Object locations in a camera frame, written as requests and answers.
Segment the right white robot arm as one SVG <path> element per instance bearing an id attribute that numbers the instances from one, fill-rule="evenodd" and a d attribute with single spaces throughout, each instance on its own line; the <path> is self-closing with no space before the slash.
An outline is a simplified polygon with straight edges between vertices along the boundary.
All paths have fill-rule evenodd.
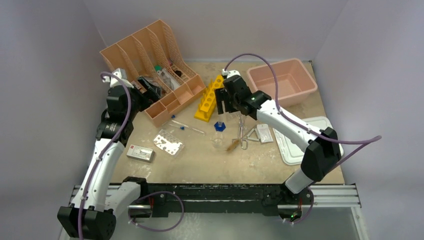
<path id="1" fill-rule="evenodd" d="M 223 86 L 215 90 L 218 114 L 239 112 L 267 124 L 304 153 L 300 168 L 283 183 L 280 196 L 284 202 L 294 203 L 301 191 L 320 182 L 340 161 L 334 129 L 315 127 L 286 111 L 263 91 L 251 92 L 239 74 L 224 76 L 222 82 Z"/>

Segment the clear well plate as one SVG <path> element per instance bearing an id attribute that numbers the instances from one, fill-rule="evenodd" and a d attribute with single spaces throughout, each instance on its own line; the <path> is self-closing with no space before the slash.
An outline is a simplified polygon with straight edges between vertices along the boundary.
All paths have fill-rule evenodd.
<path id="1" fill-rule="evenodd" d="M 153 143 L 156 147 L 173 157 L 176 157 L 185 147 L 181 140 L 164 129 L 161 129 L 154 137 Z"/>

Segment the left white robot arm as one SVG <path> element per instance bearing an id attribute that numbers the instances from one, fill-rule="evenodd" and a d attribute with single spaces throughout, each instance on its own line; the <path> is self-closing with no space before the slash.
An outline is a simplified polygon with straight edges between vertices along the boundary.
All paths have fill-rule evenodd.
<path id="1" fill-rule="evenodd" d="M 80 240 L 109 240 L 129 204 L 142 205 L 149 199 L 146 180 L 139 177 L 127 177 L 119 190 L 107 197 L 117 162 L 134 130 L 133 120 L 144 110 L 146 100 L 126 79 L 109 72 L 100 76 L 109 83 L 109 90 L 91 161 L 75 197 L 57 213 L 68 236 Z"/>

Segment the blue capped test tube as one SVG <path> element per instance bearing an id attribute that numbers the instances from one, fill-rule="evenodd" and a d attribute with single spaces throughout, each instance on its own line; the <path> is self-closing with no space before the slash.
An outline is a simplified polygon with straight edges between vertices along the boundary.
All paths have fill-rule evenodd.
<path id="1" fill-rule="evenodd" d="M 172 120 L 170 121 L 170 123 L 168 123 L 168 124 L 169 124 L 170 126 L 177 127 L 177 128 L 179 128 L 179 129 L 181 129 L 181 130 L 189 129 L 189 130 L 195 131 L 195 132 L 197 132 L 197 133 L 199 133 L 199 134 L 202 134 L 202 135 L 205 135 L 205 134 L 206 134 L 204 131 L 202 131 L 202 130 L 200 130 L 200 129 L 197 129 L 197 128 L 195 128 L 195 127 L 189 126 L 189 125 L 187 125 L 187 124 L 181 123 L 181 122 L 176 121 L 176 120 L 173 120 L 173 119 L 172 119 Z"/>

